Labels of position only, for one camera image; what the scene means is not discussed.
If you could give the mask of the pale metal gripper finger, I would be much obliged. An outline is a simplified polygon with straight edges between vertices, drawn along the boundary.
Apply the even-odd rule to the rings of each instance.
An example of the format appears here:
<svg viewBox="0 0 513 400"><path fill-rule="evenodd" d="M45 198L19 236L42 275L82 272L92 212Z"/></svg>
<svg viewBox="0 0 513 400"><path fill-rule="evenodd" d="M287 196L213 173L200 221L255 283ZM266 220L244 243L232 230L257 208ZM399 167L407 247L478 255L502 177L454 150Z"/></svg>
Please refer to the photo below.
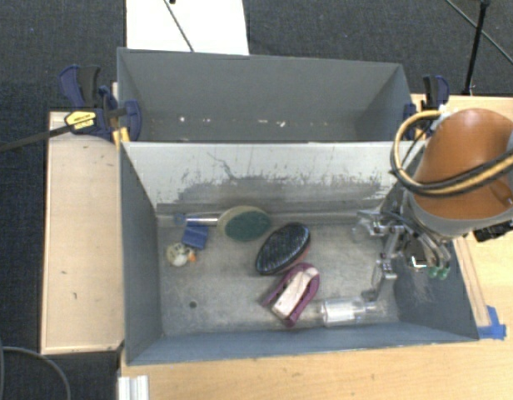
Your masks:
<svg viewBox="0 0 513 400"><path fill-rule="evenodd" d="M367 241L383 238L386 233L381 224L382 215L378 211L362 210L356 213L356 223L351 229L354 241Z"/></svg>
<svg viewBox="0 0 513 400"><path fill-rule="evenodd" d="M380 301L393 293L393 286L397 280L391 261L377 260L371 275L371 285L361 293L365 301Z"/></svg>

